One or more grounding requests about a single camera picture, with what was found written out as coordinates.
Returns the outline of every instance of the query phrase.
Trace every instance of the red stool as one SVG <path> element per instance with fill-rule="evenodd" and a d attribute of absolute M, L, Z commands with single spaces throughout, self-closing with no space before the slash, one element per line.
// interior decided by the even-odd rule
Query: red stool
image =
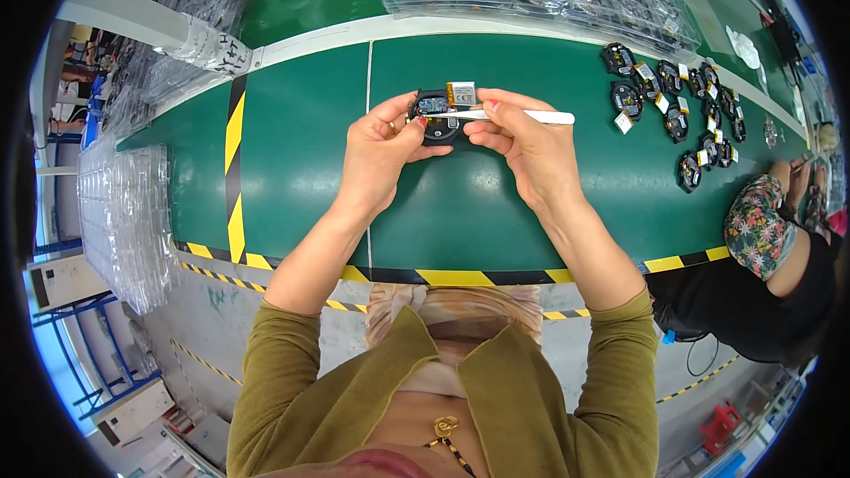
<path fill-rule="evenodd" d="M 726 441 L 729 436 L 741 424 L 741 416 L 732 403 L 726 401 L 726 406 L 717 405 L 714 408 L 714 417 L 708 424 L 701 426 L 699 429 L 706 435 L 706 441 L 703 441 L 703 448 L 712 456 L 723 451 Z"/>

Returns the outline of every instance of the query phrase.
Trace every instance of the olive green cardigan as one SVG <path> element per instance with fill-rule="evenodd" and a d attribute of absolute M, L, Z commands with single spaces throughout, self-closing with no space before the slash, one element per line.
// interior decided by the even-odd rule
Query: olive green cardigan
<path fill-rule="evenodd" d="M 646 289 L 620 308 L 591 312 L 587 381 L 573 414 L 540 346 L 517 324 L 472 351 L 457 372 L 490 475 L 654 476 L 652 321 Z M 568 333 L 569 324 L 547 332 Z M 367 440 L 396 388 L 438 357 L 419 315 L 404 307 L 380 345 L 317 380 L 319 317 L 263 302 L 230 426 L 228 478 L 340 459 Z"/>

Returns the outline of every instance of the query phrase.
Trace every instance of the gold pendant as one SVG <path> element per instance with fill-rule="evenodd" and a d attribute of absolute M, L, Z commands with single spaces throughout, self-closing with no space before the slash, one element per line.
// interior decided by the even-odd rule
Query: gold pendant
<path fill-rule="evenodd" d="M 454 415 L 438 417 L 433 420 L 433 431 L 437 437 L 448 437 L 452 435 L 452 430 L 455 430 L 460 423 Z"/>

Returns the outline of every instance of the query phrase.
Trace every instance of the yellow and black hazard tape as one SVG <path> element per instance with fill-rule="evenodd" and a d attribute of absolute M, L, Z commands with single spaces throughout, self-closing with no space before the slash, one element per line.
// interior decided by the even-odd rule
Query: yellow and black hazard tape
<path fill-rule="evenodd" d="M 281 260 L 277 257 L 247 253 L 244 244 L 239 255 L 228 250 L 218 250 L 198 243 L 176 242 L 177 249 L 199 257 L 237 262 L 262 270 L 275 270 Z M 729 256 L 725 246 L 696 253 L 681 254 L 664 259 L 636 262 L 641 273 L 675 270 L 686 266 L 703 264 Z M 567 269 L 529 271 L 478 271 L 478 270 L 406 270 L 401 268 L 369 268 L 346 266 L 340 277 L 348 281 L 398 282 L 401 284 L 428 284 L 430 286 L 512 286 L 515 284 L 561 284 L 573 282 Z"/>
<path fill-rule="evenodd" d="M 225 275 L 224 273 L 218 273 L 216 271 L 205 270 L 204 268 L 194 266 L 192 264 L 187 264 L 186 262 L 183 263 L 183 268 L 185 268 L 189 271 L 195 271 L 196 273 L 198 273 L 200 275 L 206 275 L 210 279 L 218 279 L 219 281 L 227 282 L 228 284 L 233 284 L 235 286 L 239 286 L 239 287 L 246 288 L 246 289 L 249 289 L 249 290 L 255 290 L 255 291 L 260 292 L 260 293 L 265 292 L 265 286 L 262 285 L 262 284 L 257 284 L 256 282 L 242 281 L 240 279 L 233 278 L 233 277 L 230 277 L 228 275 Z M 327 301 L 325 301 L 325 306 L 327 306 L 329 308 L 335 308 L 337 310 L 342 310 L 342 311 L 362 312 L 364 314 L 366 314 L 366 312 L 367 312 L 367 306 L 366 305 L 359 305 L 359 304 L 356 304 L 356 303 L 344 303 L 344 302 L 341 302 L 341 301 L 327 300 Z M 543 313 L 543 319 L 551 319 L 551 320 L 569 319 L 569 318 L 573 318 L 573 317 L 589 317 L 589 316 L 590 316 L 590 312 L 586 308 L 577 308 L 577 309 L 572 310 L 572 311 L 551 311 L 551 312 L 544 312 Z"/>
<path fill-rule="evenodd" d="M 224 199 L 227 203 L 227 238 L 231 262 L 247 264 L 245 227 L 242 223 L 242 114 L 248 75 L 230 83 L 227 130 L 224 138 Z"/>
<path fill-rule="evenodd" d="M 242 385 L 242 381 L 241 381 L 241 380 L 239 380 L 238 378 L 231 377 L 230 375 L 228 375 L 227 373 L 225 373 L 224 371 L 222 371 L 222 370 L 221 370 L 221 369 L 219 369 L 218 367 L 213 366 L 212 364 L 210 364 L 210 363 L 209 363 L 209 362 L 207 362 L 206 360 L 203 360 L 203 359 L 201 359 L 200 357 L 196 356 L 196 355 L 195 355 L 195 353 L 193 353 L 192 351 L 190 351 L 190 350 L 186 349 L 186 347 L 184 347 L 183 345 L 178 344 L 178 343 L 177 343 L 176 341 L 174 341 L 173 339 L 169 339 L 169 341 L 171 342 L 171 348 L 172 348 L 172 349 L 173 349 L 174 347 L 177 347 L 177 348 L 178 348 L 178 349 L 180 349 L 182 352 L 184 352 L 184 353 L 186 353 L 187 355 L 189 355 L 191 358 L 194 358 L 195 360 L 197 360 L 198 362 L 200 362 L 203 366 L 209 367 L 210 369 L 212 369 L 212 370 L 213 370 L 213 371 L 215 371 L 216 373 L 218 373 L 218 374 L 220 374 L 221 376 L 223 376 L 223 377 L 227 378 L 230 382 L 233 382 L 233 383 L 238 384 L 238 385 Z"/>
<path fill-rule="evenodd" d="M 720 372 L 721 372 L 721 371 L 722 371 L 725 367 L 728 367 L 728 366 L 729 366 L 732 362 L 735 362 L 735 361 L 736 361 L 736 360 L 738 360 L 738 358 L 740 358 L 740 357 L 741 357 L 740 355 L 735 355 L 735 356 L 732 358 L 732 360 L 729 360 L 729 361 L 728 361 L 728 362 L 726 362 L 724 365 L 717 367 L 717 369 L 715 369 L 715 370 L 714 370 L 714 371 L 712 371 L 711 373 L 707 374 L 705 377 L 700 378 L 700 379 L 699 379 L 699 380 L 697 380 L 694 384 L 692 384 L 692 385 L 688 386 L 687 388 L 682 388 L 682 389 L 680 389 L 679 391 L 677 391 L 676 393 L 674 393 L 674 394 L 672 394 L 672 395 L 669 395 L 669 396 L 667 396 L 667 397 L 664 397 L 663 399 L 659 399 L 659 400 L 655 401 L 655 404 L 661 404 L 662 402 L 667 402 L 667 401 L 669 401 L 670 399 L 672 399 L 672 398 L 674 398 L 674 397 L 676 397 L 676 396 L 682 395 L 682 394 L 683 394 L 683 393 L 685 393 L 685 391 L 687 391 L 688 389 L 693 389 L 693 388 L 697 387 L 698 385 L 702 384 L 703 382 L 705 382 L 705 381 L 706 381 L 706 380 L 708 380 L 709 378 L 711 378 L 711 377 L 713 377 L 714 375 L 716 375 L 716 374 L 720 373 Z"/>

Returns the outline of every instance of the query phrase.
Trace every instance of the woman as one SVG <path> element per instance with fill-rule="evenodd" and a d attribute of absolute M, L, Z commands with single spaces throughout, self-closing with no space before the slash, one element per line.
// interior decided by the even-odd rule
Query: woman
<path fill-rule="evenodd" d="M 734 200 L 723 225 L 733 258 L 647 276 L 662 329 L 712 333 L 756 362 L 796 367 L 817 354 L 843 239 L 826 218 L 825 166 L 809 187 L 806 160 L 775 163 Z"/>
<path fill-rule="evenodd" d="M 393 202 L 402 167 L 452 151 L 421 145 L 423 120 L 406 124 L 409 93 L 348 129 L 333 205 L 272 276 L 243 362 L 231 478 L 654 475 L 656 337 L 643 278 L 581 192 L 572 127 L 530 118 L 522 109 L 553 110 L 533 98 L 478 96 L 492 122 L 464 132 L 505 156 L 591 313 L 575 414 L 535 341 L 533 290 L 376 284 L 370 349 L 316 379 L 321 308 Z"/>

